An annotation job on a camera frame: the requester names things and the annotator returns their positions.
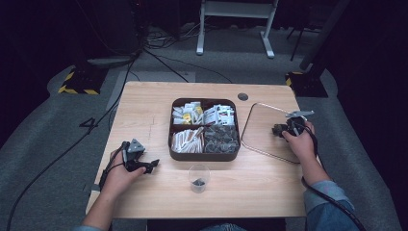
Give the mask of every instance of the right hand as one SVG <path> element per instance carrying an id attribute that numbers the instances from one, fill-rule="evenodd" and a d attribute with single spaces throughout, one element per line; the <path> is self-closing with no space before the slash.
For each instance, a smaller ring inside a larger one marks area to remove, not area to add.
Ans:
<path id="1" fill-rule="evenodd" d="M 315 134 L 315 127 L 309 121 L 305 121 L 305 126 L 309 127 Z M 298 137 L 292 136 L 289 132 L 283 131 L 283 137 L 288 141 L 293 153 L 299 158 L 300 162 L 316 159 L 313 140 L 307 131 L 303 131 Z"/>

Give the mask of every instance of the small glass cup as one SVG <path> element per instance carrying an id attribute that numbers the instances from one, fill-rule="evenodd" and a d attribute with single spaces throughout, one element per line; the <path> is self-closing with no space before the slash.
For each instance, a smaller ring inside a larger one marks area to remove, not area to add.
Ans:
<path id="1" fill-rule="evenodd" d="M 211 171 L 203 165 L 194 165 L 189 169 L 189 181 L 191 190 L 195 193 L 203 193 L 210 181 Z"/>

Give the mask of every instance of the metal stand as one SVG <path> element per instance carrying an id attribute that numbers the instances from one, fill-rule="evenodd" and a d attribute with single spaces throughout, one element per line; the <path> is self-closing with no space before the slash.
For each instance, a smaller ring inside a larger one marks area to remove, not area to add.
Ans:
<path id="1" fill-rule="evenodd" d="M 261 39 L 267 51 L 268 58 L 275 57 L 269 41 L 270 26 L 275 17 L 276 8 L 279 0 L 273 0 L 272 4 L 256 4 L 256 3 L 238 3 L 238 2 L 213 2 L 201 1 L 200 13 L 200 34 L 197 43 L 197 55 L 204 54 L 204 20 L 206 15 L 211 16 L 234 16 L 234 17 L 253 17 L 267 18 L 267 29 L 261 32 Z"/>

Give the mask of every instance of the wooden table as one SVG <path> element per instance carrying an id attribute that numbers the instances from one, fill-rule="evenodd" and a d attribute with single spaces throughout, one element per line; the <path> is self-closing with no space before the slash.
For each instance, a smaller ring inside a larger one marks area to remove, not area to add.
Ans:
<path id="1" fill-rule="evenodd" d="M 241 101 L 239 93 L 248 99 Z M 145 148 L 141 161 L 160 159 L 152 174 L 138 178 L 115 208 L 115 218 L 265 218 L 305 216 L 300 165 L 282 162 L 245 148 L 231 162 L 204 162 L 211 180 L 203 193 L 190 189 L 188 169 L 197 162 L 178 162 L 167 139 L 171 104 L 177 98 L 224 98 L 237 107 L 242 134 L 251 106 L 265 103 L 298 110 L 287 86 L 128 82 L 101 160 L 98 184 L 110 153 L 123 141 L 137 139 Z M 99 192 L 92 191 L 87 211 Z"/>

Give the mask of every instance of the denim sleeve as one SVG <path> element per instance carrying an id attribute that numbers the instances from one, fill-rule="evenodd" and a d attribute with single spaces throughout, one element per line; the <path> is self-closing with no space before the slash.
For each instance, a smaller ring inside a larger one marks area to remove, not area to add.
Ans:
<path id="1" fill-rule="evenodd" d="M 320 181 L 312 186 L 344 205 L 351 213 L 354 207 L 333 181 Z M 351 218 L 327 200 L 307 190 L 304 193 L 308 230 L 359 230 Z"/>
<path id="2" fill-rule="evenodd" d="M 78 226 L 72 229 L 72 231 L 103 231 L 103 230 L 91 226 Z"/>

